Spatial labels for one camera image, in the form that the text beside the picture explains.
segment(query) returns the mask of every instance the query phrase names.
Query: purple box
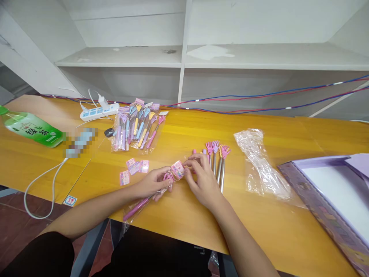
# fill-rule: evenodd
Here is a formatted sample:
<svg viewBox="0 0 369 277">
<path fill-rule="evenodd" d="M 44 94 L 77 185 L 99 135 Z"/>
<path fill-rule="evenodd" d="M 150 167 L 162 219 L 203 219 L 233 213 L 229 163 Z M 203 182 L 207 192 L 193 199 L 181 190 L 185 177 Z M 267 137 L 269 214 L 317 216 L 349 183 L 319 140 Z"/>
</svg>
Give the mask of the purple box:
<svg viewBox="0 0 369 277">
<path fill-rule="evenodd" d="M 278 168 L 356 271 L 369 277 L 369 154 L 296 160 Z"/>
</svg>

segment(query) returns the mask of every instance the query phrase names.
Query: floor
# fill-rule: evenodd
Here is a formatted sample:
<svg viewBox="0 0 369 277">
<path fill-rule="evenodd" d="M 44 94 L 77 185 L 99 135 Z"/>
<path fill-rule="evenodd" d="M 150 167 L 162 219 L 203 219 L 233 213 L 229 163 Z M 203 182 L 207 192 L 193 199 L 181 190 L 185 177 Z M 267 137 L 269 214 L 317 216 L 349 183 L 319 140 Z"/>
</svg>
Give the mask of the floor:
<svg viewBox="0 0 369 277">
<path fill-rule="evenodd" d="M 33 240 L 48 224 L 71 209 L 66 205 L 55 204 L 52 214 L 47 219 L 33 219 L 24 209 L 23 192 L 17 192 L 0 198 L 0 272 Z M 28 209 L 38 216 L 49 213 L 51 202 L 32 195 L 27 195 Z M 73 242 L 75 259 L 86 239 L 86 235 Z M 113 245 L 110 235 L 110 223 L 106 227 L 103 239 L 97 251 L 90 276 L 99 272 L 110 262 Z M 218 268 L 209 264 L 214 277 L 219 276 Z"/>
</svg>

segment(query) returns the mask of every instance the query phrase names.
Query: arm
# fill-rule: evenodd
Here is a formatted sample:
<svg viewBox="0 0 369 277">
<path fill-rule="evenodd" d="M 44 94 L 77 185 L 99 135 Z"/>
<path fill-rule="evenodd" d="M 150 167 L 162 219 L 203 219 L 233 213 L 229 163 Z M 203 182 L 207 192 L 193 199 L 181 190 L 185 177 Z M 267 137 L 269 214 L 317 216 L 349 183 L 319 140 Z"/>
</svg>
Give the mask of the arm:
<svg viewBox="0 0 369 277">
<path fill-rule="evenodd" d="M 124 204 L 138 198 L 151 196 L 158 190 L 170 186 L 173 183 L 172 180 L 157 182 L 158 178 L 168 169 L 169 167 L 162 167 L 152 170 L 134 185 L 95 197 L 70 209 L 47 226 L 40 235 L 54 231 L 72 240 L 79 238 Z M 158 201 L 160 197 L 161 195 L 156 195 L 155 201 Z"/>
<path fill-rule="evenodd" d="M 183 165 L 196 171 L 197 182 L 193 180 L 190 169 L 186 168 L 186 180 L 196 198 L 209 209 L 222 229 L 238 275 L 278 277 L 268 257 L 221 193 L 207 157 L 193 154 Z"/>
</svg>

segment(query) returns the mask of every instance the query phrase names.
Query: wooden table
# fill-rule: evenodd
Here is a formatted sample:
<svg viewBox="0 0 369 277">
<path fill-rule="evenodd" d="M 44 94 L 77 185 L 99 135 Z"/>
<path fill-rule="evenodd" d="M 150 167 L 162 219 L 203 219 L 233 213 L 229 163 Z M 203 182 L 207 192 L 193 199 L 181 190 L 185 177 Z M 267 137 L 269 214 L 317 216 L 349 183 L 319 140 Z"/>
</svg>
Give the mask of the wooden table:
<svg viewBox="0 0 369 277">
<path fill-rule="evenodd" d="M 62 130 L 81 123 L 79 104 L 69 100 L 22 96 L 7 107 L 32 112 Z M 57 202 L 70 194 L 77 197 L 78 205 L 119 189 L 119 173 L 126 170 L 125 162 L 132 157 L 148 159 L 150 169 L 154 169 L 184 161 L 193 149 L 201 151 L 205 142 L 218 139 L 232 149 L 227 158 L 224 195 L 278 270 L 301 277 L 358 276 L 311 213 L 298 207 L 303 206 L 298 197 L 294 199 L 295 205 L 291 205 L 246 192 L 246 176 L 254 171 L 246 164 L 233 134 L 248 128 L 263 130 L 264 145 L 275 166 L 289 160 L 369 152 L 366 125 L 314 118 L 172 110 L 154 152 L 148 156 L 138 155 L 135 149 L 111 153 L 110 142 L 102 134 L 111 127 L 109 120 L 92 121 L 84 127 L 99 128 L 95 145 L 100 147 L 94 154 L 70 159 L 65 164 L 57 178 Z M 46 148 L 7 130 L 0 135 L 0 153 L 7 161 L 0 168 L 0 184 L 18 190 L 24 190 L 35 177 L 63 160 L 62 146 Z M 52 177 L 50 173 L 35 183 L 31 194 L 50 200 Z M 143 174 L 137 173 L 131 177 L 131 183 L 142 177 Z M 122 216 L 120 210 L 111 218 L 122 221 Z M 199 204 L 184 180 L 175 183 L 173 192 L 165 193 L 158 203 L 150 203 L 133 224 L 228 253 L 214 218 Z"/>
<path fill-rule="evenodd" d="M 362 123 L 333 121 L 338 126 L 341 123 L 367 128 Z M 171 165 L 176 160 L 184 161 L 193 149 L 201 151 L 205 148 L 205 142 L 218 139 L 232 149 L 227 158 L 224 195 L 278 270 L 302 277 L 357 276 L 309 210 L 246 192 L 246 176 L 254 172 L 250 164 L 245 164 L 244 154 L 238 148 L 233 134 L 248 128 L 264 131 L 264 145 L 273 165 L 327 155 L 325 146 L 319 145 L 320 137 L 313 138 L 314 124 L 305 126 L 303 118 L 172 110 L 153 153 L 142 156 L 135 149 L 111 153 L 110 142 L 105 139 L 70 194 L 77 197 L 77 204 L 80 204 L 119 189 L 119 173 L 127 170 L 125 162 L 132 157 L 136 161 L 150 160 L 150 169 L 154 169 Z M 341 130 L 332 129 L 331 132 L 332 138 L 337 139 L 339 136 L 345 140 L 345 133 Z M 351 140 L 348 144 L 351 146 L 355 141 Z M 353 153 L 356 152 L 351 152 L 347 146 L 346 154 Z M 131 183 L 142 177 L 143 174 L 137 173 L 131 177 Z M 294 204 L 303 206 L 298 197 Z M 122 221 L 122 217 L 122 210 L 111 215 L 112 219 L 118 221 Z M 134 220 L 133 225 L 228 253 L 216 221 L 199 204 L 185 180 L 175 183 L 173 192 L 165 193 L 158 203 L 150 203 Z"/>
<path fill-rule="evenodd" d="M 63 132 L 73 132 L 82 123 L 79 118 L 80 105 L 72 101 L 43 98 L 24 95 L 6 105 L 15 112 L 30 112 L 47 121 L 50 125 Z M 97 120 L 93 127 L 101 126 L 104 121 Z M 98 139 L 91 146 L 91 152 L 96 150 L 104 138 L 99 130 Z M 59 144 L 55 148 L 45 147 L 33 140 L 17 135 L 0 124 L 0 184 L 19 191 L 25 191 L 29 183 L 48 169 L 61 163 L 64 159 L 65 146 Z M 55 202 L 63 203 L 69 191 L 91 160 L 92 154 L 82 155 L 78 159 L 69 159 L 59 171 L 55 182 Z M 29 194 L 43 199 L 52 200 L 52 180 L 55 170 L 39 178 L 30 188 Z"/>
</svg>

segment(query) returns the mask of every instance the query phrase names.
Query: shelf compartment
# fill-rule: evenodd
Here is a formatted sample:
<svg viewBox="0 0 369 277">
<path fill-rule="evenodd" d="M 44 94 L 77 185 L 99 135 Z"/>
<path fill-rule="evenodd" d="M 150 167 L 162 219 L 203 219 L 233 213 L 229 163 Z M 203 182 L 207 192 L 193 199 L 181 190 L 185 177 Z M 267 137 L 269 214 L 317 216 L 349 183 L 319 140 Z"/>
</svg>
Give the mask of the shelf compartment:
<svg viewBox="0 0 369 277">
<path fill-rule="evenodd" d="M 369 70 L 369 57 L 326 43 L 228 44 L 210 60 L 187 54 L 186 68 Z M 189 45 L 187 53 L 202 47 Z"/>
<path fill-rule="evenodd" d="M 60 67 L 181 67 L 182 46 L 87 47 L 58 62 Z"/>
</svg>

